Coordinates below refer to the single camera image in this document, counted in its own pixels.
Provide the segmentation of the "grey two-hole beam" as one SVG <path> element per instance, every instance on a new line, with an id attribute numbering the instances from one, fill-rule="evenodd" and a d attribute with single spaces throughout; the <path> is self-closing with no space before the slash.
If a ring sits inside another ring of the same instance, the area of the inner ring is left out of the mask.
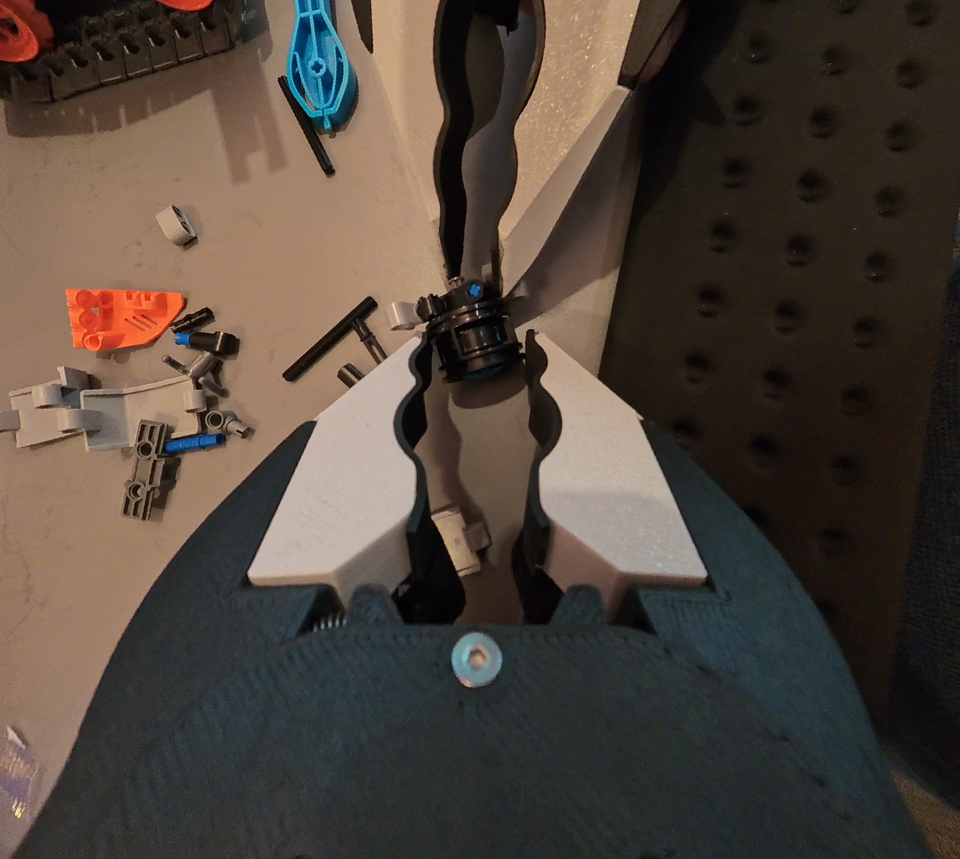
<path id="1" fill-rule="evenodd" d="M 155 218 L 164 237 L 177 248 L 186 249 L 197 242 L 196 229 L 178 206 L 171 204 L 163 207 Z"/>

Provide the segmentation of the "black perforated panel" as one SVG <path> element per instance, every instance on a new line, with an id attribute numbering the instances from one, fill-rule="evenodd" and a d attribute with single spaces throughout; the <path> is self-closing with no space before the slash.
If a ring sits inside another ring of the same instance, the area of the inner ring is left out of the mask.
<path id="1" fill-rule="evenodd" d="M 958 0 L 687 0 L 601 378 L 886 706 L 958 212 Z"/>

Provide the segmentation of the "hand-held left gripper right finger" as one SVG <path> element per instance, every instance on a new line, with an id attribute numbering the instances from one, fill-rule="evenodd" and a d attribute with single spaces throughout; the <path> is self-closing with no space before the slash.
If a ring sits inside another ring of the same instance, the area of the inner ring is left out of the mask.
<path id="1" fill-rule="evenodd" d="M 642 417 L 537 330 L 525 381 L 536 441 L 525 560 L 557 588 L 701 588 L 709 573 Z"/>

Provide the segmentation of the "dark grey double connector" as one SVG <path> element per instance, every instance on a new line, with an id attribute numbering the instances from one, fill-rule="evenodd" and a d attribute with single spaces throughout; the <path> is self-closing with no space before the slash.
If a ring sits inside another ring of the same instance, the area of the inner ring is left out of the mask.
<path id="1" fill-rule="evenodd" d="M 133 468 L 125 482 L 122 517 L 138 521 L 162 517 L 182 464 L 180 458 L 165 453 L 169 441 L 168 423 L 139 422 L 133 446 Z"/>

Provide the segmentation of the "white block with orange pins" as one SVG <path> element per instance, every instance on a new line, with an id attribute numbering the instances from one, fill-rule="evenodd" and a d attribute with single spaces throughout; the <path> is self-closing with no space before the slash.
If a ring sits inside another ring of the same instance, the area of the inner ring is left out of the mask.
<path id="1" fill-rule="evenodd" d="M 450 560 L 463 578 L 482 570 L 486 551 L 492 544 L 482 520 L 469 522 L 457 505 L 447 505 L 431 513 Z"/>

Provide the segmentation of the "short black cross axle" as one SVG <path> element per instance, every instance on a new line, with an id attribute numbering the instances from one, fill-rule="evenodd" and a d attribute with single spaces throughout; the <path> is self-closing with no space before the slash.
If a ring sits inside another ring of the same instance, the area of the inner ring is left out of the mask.
<path id="1" fill-rule="evenodd" d="M 294 96 L 287 76 L 285 74 L 280 75 L 277 78 L 277 83 L 284 100 L 294 115 L 294 119 L 297 122 L 301 133 L 303 134 L 313 156 L 318 162 L 318 166 L 323 171 L 325 176 L 328 178 L 333 178 L 335 176 L 335 168 L 323 145 L 320 133 L 318 133 L 314 122 L 311 120 L 306 110 L 301 107 L 300 103 Z"/>

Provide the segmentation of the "black toy wheel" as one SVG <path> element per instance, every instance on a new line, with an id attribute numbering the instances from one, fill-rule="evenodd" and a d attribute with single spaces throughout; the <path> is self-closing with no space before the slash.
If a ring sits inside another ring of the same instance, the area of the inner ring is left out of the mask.
<path id="1" fill-rule="evenodd" d="M 510 370 L 522 361 L 508 302 L 495 284 L 460 280 L 446 293 L 427 294 L 418 303 L 446 383 L 462 382 L 470 364 L 510 361 Z"/>

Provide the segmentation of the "orange angled panel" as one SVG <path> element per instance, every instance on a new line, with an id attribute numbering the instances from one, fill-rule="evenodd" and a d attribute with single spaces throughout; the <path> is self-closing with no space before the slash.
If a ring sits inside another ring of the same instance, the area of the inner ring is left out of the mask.
<path id="1" fill-rule="evenodd" d="M 74 349 L 141 348 L 156 341 L 186 307 L 173 291 L 66 289 Z"/>

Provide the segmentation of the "blue plastic tool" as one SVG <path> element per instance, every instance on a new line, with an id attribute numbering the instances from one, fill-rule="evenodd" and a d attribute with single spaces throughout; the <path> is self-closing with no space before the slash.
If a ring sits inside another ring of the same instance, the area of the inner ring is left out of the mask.
<path id="1" fill-rule="evenodd" d="M 327 133 L 349 120 L 357 97 L 354 66 L 338 34 L 332 0 L 293 0 L 286 81 L 294 103 Z"/>

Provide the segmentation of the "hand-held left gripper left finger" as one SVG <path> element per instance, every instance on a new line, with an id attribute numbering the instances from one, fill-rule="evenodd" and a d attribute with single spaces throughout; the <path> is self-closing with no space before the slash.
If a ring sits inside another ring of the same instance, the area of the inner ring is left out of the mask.
<path id="1" fill-rule="evenodd" d="M 414 391 L 409 339 L 321 412 L 247 570 L 256 587 L 328 586 L 393 592 L 411 573 L 406 522 L 416 471 L 397 411 Z"/>

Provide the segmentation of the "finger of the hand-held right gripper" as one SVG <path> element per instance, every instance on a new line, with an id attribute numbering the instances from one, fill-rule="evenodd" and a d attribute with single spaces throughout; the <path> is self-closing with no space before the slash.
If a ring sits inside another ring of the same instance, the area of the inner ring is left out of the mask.
<path id="1" fill-rule="evenodd" d="M 534 66 L 512 131 L 516 182 L 499 220 L 512 291 L 544 248 L 628 101 L 620 70 L 641 0 L 532 0 Z"/>
<path id="2" fill-rule="evenodd" d="M 423 220 L 439 241 L 435 155 L 445 121 L 435 40 L 441 0 L 370 0 L 373 58 Z"/>

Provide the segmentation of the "small clear plastic bag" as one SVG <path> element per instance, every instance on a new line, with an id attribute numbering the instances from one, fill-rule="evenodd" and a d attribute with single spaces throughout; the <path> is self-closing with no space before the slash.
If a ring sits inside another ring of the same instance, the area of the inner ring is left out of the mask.
<path id="1" fill-rule="evenodd" d="M 15 820 L 25 821 L 33 812 L 40 775 L 40 761 L 26 738 L 12 725 L 2 729 L 1 801 Z"/>

